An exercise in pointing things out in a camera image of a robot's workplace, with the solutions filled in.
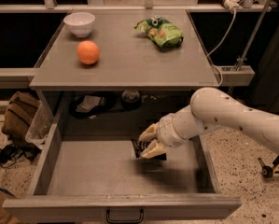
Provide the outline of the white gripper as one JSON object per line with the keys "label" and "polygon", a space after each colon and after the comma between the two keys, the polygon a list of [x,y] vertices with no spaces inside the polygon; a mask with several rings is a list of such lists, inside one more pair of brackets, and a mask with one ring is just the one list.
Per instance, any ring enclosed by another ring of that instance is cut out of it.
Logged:
{"label": "white gripper", "polygon": [[188,141],[188,116],[181,113],[170,113],[162,117],[159,123],[151,124],[139,136],[139,141],[151,141],[140,154],[142,158],[151,159],[165,154],[167,147],[177,148]]}

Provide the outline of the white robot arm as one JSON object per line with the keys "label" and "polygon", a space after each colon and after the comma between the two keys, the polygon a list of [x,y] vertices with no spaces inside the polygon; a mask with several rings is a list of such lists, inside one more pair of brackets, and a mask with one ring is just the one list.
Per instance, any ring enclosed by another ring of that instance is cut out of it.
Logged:
{"label": "white robot arm", "polygon": [[222,126],[242,132],[279,156],[279,116],[243,105],[216,88],[195,91],[189,105],[142,132],[139,139],[149,145],[141,156],[150,159],[164,154]]}

